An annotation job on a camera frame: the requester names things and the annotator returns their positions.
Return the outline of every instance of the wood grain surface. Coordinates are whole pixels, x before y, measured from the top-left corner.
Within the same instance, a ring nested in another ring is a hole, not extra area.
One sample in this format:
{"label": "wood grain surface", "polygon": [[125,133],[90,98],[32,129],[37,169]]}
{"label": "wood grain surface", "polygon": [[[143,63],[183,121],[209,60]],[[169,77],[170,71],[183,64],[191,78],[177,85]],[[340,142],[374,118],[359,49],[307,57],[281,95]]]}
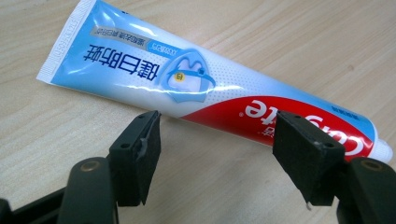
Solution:
{"label": "wood grain surface", "polygon": [[[0,2],[0,197],[13,209],[64,187],[145,112],[35,79],[77,3]],[[396,147],[395,1],[108,3],[363,114]],[[161,132],[147,204],[121,208],[121,223],[336,223],[337,201],[309,211],[271,148],[166,116]]]}

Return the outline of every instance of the colgate toothpaste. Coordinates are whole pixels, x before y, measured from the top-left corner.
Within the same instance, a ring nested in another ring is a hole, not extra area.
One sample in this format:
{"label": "colgate toothpaste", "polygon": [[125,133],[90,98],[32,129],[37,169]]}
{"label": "colgate toothpaste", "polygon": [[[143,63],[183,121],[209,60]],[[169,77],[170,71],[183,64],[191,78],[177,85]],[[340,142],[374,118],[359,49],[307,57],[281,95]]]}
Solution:
{"label": "colgate toothpaste", "polygon": [[272,145],[276,112],[310,120],[346,160],[388,162],[391,148],[362,115],[300,91],[100,0],[73,11],[37,78]]}

